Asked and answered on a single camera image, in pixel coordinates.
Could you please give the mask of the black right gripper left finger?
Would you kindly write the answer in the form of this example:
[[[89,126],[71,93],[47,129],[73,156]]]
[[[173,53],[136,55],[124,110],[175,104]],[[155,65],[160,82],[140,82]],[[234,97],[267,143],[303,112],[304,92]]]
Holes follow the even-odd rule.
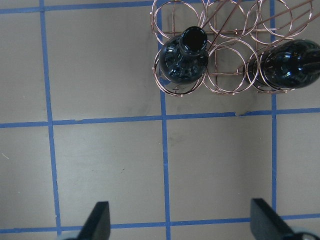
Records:
[[[97,202],[77,236],[78,240],[108,240],[111,235],[108,201]]]

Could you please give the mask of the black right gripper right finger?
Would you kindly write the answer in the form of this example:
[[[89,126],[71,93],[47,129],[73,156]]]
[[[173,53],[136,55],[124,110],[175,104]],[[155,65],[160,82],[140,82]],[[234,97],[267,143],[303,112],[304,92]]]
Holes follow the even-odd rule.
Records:
[[[255,240],[291,240],[293,230],[263,198],[250,201],[250,230]]]

